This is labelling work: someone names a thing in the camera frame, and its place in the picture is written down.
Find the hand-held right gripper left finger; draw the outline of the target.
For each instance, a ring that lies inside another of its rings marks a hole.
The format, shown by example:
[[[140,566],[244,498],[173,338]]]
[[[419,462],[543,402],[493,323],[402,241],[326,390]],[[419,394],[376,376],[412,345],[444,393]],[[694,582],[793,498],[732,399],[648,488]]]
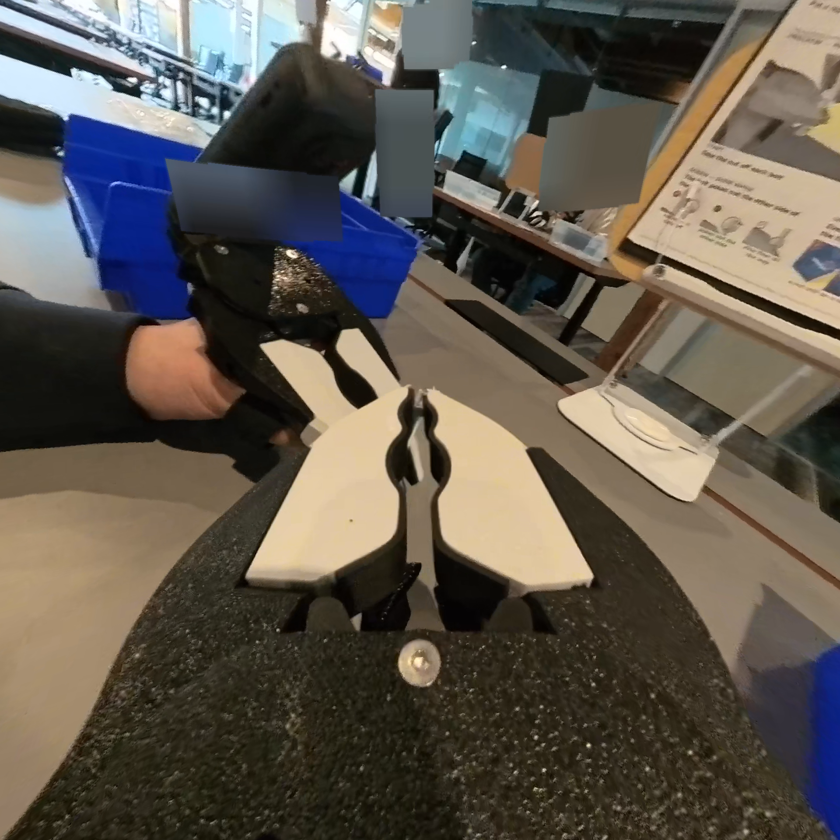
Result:
[[[397,632],[420,571],[407,560],[407,489],[421,479],[417,396],[399,386],[309,449],[245,571],[245,586],[337,600],[361,629]]]

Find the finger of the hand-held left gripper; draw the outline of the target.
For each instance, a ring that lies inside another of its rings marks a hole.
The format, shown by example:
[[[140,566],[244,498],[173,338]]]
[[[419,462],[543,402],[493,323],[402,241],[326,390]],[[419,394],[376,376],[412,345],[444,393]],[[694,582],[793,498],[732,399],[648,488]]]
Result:
[[[374,401],[401,389],[397,374],[358,328],[336,335],[330,344],[330,368],[348,401]]]
[[[323,351],[291,341],[262,345],[263,353],[308,411],[302,438],[319,437],[377,399],[373,386],[333,345]]]

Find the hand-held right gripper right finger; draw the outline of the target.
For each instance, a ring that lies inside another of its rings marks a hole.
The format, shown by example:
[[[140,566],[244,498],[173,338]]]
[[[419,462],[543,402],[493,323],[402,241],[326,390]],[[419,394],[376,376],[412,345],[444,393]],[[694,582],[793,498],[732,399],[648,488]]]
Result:
[[[552,493],[559,465],[438,390],[423,395],[437,488],[431,500],[434,598],[444,628],[539,625],[536,594],[591,588],[595,573]]]

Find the blue plastic bin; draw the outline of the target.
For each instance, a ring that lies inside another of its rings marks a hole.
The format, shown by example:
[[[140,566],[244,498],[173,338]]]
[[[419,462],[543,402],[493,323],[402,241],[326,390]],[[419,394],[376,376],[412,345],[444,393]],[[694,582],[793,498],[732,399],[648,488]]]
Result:
[[[130,312],[167,321],[187,318],[189,292],[177,275],[166,212],[168,159],[194,161],[186,143],[72,114],[66,121],[62,175],[73,224],[99,286]],[[390,314],[416,258],[410,231],[339,194],[343,237],[302,244],[370,319]]]
[[[839,838],[839,643],[763,584],[733,675],[752,723]]]

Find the person's left hand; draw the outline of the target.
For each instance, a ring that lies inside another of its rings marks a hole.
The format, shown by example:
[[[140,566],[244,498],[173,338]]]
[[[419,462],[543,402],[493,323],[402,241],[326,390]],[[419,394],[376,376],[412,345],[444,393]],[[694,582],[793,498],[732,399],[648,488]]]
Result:
[[[234,457],[291,441],[285,429],[258,439],[226,419],[245,389],[211,362],[197,320],[160,324],[135,319],[125,327],[127,393],[164,445]]]

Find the black rubber mat strip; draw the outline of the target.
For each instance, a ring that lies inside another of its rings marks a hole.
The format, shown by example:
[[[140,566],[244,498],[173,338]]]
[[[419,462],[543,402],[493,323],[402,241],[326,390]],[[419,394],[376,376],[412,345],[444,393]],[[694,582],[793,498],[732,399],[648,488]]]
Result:
[[[588,377],[577,364],[558,354],[483,302],[447,299],[445,305],[550,382],[566,386],[582,382]]]

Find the clear plastic box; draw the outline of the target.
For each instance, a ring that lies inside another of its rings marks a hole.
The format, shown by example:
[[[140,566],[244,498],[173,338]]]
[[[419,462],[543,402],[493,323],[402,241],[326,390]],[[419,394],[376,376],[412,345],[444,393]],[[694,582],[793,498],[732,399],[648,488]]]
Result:
[[[553,222],[550,243],[591,262],[603,262],[607,243],[603,234],[595,234],[578,224],[556,218]]]

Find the long wooden-edged desk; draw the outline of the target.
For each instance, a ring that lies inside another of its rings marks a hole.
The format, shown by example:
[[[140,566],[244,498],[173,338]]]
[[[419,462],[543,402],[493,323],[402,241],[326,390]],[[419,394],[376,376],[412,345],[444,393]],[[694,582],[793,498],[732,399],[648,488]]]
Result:
[[[434,188],[433,196],[434,220],[438,220],[440,213],[444,213],[446,224],[454,229],[444,251],[444,266],[448,270],[456,272],[458,258],[466,252],[469,242],[473,241],[498,250],[523,264],[525,277],[534,273],[546,276],[548,269],[565,265],[573,267],[591,281],[583,300],[567,318],[557,337],[561,344],[571,343],[604,289],[627,284],[627,278],[608,260],[593,261],[557,246],[544,232],[500,213],[495,208],[484,208],[438,186]]]

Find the tan cardboard panel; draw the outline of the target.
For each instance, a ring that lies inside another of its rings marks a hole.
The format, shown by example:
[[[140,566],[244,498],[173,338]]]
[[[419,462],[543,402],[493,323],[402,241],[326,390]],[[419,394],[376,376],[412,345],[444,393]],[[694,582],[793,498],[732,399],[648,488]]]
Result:
[[[546,138],[523,133],[513,146],[504,182],[510,191],[538,197]]]

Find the black foam pad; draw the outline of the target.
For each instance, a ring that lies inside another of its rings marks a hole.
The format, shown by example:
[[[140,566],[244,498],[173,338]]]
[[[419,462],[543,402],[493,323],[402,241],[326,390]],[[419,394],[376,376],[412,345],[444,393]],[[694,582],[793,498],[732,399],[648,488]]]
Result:
[[[1,96],[1,149],[57,159],[64,148],[66,121],[59,114]]]

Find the long background table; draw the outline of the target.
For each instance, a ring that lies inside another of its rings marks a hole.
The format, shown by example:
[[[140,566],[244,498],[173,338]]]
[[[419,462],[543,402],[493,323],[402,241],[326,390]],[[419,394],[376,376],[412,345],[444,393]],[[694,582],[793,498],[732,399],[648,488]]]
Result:
[[[124,86],[155,81],[155,74],[117,49],[36,17],[1,7],[2,56],[71,77],[81,70]]]

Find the black panel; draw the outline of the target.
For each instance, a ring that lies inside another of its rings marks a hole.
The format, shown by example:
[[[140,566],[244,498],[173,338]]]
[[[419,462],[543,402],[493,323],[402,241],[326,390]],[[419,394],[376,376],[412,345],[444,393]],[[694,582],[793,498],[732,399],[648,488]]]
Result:
[[[543,70],[535,92],[527,133],[545,138],[549,120],[581,112],[590,96],[593,78],[565,70]]]

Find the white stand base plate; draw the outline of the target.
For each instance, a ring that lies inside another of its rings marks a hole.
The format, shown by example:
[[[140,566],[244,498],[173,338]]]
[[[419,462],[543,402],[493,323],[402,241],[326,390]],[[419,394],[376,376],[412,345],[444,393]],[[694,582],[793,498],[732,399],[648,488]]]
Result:
[[[733,296],[667,266],[662,259],[645,268],[639,280],[646,290],[662,298],[654,316],[600,384],[561,398],[558,410],[565,420],[668,497],[693,502],[706,485],[725,440],[780,403],[812,373],[823,371],[838,378],[838,327],[788,308],[773,310],[762,298],[759,303],[748,302],[743,293]],[[728,425],[702,435],[620,383],[643,339],[673,305],[746,333],[797,359],[800,365]]]

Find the wooden post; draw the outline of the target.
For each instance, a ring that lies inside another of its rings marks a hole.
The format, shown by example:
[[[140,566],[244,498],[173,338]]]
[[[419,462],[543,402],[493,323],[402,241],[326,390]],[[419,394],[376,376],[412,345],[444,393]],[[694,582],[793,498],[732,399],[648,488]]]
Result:
[[[594,366],[603,372],[611,370],[625,353],[634,347],[635,342],[656,321],[661,309],[666,305],[665,298],[654,291],[645,290],[619,324],[614,335],[595,357]]]

